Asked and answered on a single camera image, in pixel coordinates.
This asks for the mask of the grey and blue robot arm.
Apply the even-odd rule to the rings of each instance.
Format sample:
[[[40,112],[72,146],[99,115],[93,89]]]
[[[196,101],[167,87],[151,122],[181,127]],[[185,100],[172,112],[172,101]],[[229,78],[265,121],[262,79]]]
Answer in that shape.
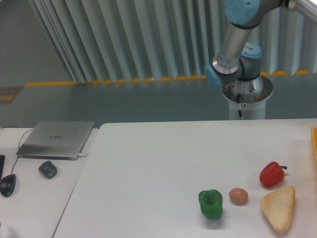
[[[204,72],[207,80],[215,88],[222,88],[234,79],[241,78],[239,72],[240,55],[252,31],[270,11],[285,7],[297,11],[317,22],[317,2],[315,0],[226,0],[224,10],[230,21],[220,51],[207,64]]]

